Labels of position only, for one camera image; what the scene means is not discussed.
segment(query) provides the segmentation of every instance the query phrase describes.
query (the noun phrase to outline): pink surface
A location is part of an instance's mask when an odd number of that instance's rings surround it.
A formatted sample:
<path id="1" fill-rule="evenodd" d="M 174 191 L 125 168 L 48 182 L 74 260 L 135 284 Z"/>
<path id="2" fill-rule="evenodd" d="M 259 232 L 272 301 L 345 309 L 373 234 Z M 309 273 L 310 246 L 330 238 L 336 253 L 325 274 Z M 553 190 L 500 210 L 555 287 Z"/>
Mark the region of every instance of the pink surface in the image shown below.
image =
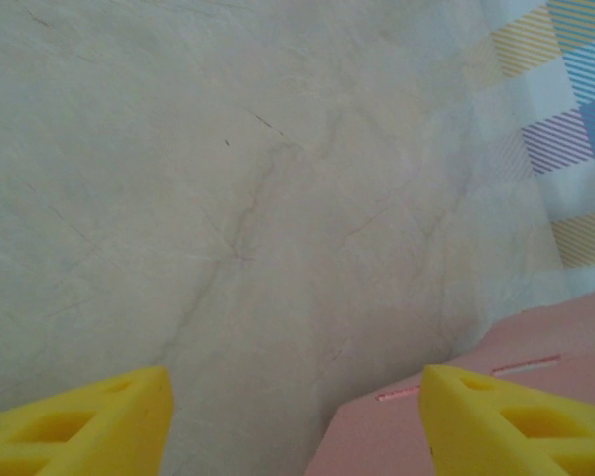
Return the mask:
<path id="1" fill-rule="evenodd" d="M 542 367 L 523 365 L 536 362 Z M 595 294 L 497 323 L 472 352 L 449 362 L 595 404 Z M 307 476 L 431 475 L 417 410 L 420 374 L 342 406 Z"/>

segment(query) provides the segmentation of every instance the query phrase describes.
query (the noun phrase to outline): yellow plastic part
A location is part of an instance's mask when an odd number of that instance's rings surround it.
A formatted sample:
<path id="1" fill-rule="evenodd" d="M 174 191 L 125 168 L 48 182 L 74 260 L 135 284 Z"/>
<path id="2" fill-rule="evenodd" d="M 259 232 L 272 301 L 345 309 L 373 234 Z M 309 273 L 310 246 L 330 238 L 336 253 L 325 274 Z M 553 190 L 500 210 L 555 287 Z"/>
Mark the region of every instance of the yellow plastic part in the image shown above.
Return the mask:
<path id="1" fill-rule="evenodd" d="M 0 476 L 155 476 L 172 416 L 163 367 L 0 414 Z"/>
<path id="2" fill-rule="evenodd" d="M 437 476 L 595 476 L 595 406 L 455 367 L 425 367 Z"/>

